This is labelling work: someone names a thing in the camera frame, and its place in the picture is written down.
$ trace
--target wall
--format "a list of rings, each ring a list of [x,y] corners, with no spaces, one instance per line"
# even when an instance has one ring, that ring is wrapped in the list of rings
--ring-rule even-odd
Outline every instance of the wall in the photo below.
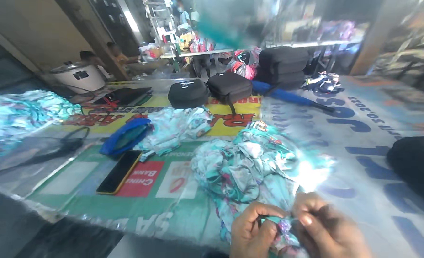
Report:
[[[87,0],[78,2],[83,17],[96,23],[98,33],[108,40]],[[81,50],[91,50],[54,0],[0,0],[0,34],[43,71],[79,61]]]

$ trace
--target wooden post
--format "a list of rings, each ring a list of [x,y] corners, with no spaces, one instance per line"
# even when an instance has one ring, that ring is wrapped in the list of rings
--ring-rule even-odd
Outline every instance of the wooden post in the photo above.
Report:
[[[69,17],[83,38],[90,44],[97,56],[105,63],[117,81],[129,80],[128,74],[123,70],[118,62],[112,57],[107,44],[99,37],[91,21],[86,20],[80,13],[80,6],[75,0],[55,0],[63,12]]]

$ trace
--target fingernail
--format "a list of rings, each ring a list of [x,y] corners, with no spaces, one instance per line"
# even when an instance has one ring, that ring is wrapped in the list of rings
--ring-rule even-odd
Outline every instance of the fingernail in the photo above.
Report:
[[[309,216],[304,215],[300,217],[300,222],[303,226],[308,226],[312,223],[312,219]]]

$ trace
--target black strap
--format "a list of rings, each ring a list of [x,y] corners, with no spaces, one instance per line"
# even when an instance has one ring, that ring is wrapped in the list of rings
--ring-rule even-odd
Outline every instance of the black strap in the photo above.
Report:
[[[231,108],[231,111],[233,112],[233,118],[234,118],[234,115],[236,114],[236,110],[234,109],[233,103],[231,102],[229,95],[230,95],[230,93],[228,93],[226,95],[226,102],[227,102],[228,106]]]

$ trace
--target stack of black cases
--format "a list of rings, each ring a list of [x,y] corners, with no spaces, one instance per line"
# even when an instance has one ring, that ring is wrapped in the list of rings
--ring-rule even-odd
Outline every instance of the stack of black cases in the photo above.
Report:
[[[304,48],[273,47],[261,51],[255,80],[283,90],[299,88],[304,83],[303,69],[309,60]]]

